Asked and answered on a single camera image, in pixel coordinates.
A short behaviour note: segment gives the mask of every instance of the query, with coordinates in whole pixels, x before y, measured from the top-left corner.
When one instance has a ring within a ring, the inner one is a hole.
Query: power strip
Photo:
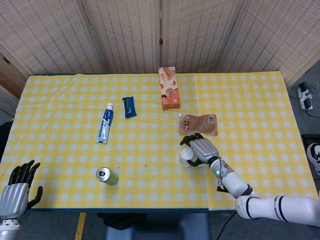
[[[296,91],[298,93],[301,109],[302,110],[313,109],[312,103],[311,103],[312,94],[309,91],[307,83],[305,81],[303,83],[300,83]]]

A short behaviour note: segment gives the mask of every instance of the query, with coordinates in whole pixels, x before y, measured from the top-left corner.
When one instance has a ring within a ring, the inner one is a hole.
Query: tablecloth
[[[280,72],[177,74],[181,108],[162,110],[157,74],[31,76],[23,90],[0,164],[2,188],[12,169],[41,162],[31,189],[37,208],[234,209],[216,192],[207,167],[177,163],[178,113],[216,114],[218,136],[206,136],[256,192],[317,197]],[[123,97],[137,116],[125,118]],[[114,104],[107,144],[96,143]],[[96,179],[109,167],[116,186]]]

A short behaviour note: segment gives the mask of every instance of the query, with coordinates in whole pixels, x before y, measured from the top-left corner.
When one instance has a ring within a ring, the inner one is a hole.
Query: woven screen panel
[[[163,66],[178,73],[212,72],[238,13],[238,0],[169,0]]]
[[[30,74],[101,73],[75,0],[0,1],[0,44]]]
[[[158,72],[158,1],[87,0],[86,4],[112,73]]]
[[[26,79],[11,71],[8,64],[0,59],[0,85],[17,98],[20,98]]]
[[[280,70],[289,81],[320,49],[320,1],[249,1],[222,72]]]

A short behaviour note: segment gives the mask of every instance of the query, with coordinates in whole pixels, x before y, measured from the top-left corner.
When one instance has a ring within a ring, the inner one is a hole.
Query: green can
[[[118,175],[106,166],[99,168],[95,175],[100,182],[109,186],[114,186],[119,182]]]

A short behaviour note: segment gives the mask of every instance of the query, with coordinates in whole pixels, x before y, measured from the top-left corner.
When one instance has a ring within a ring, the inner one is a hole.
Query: toothpaste cap
[[[113,111],[114,110],[114,104],[113,103],[108,103],[106,109]]]

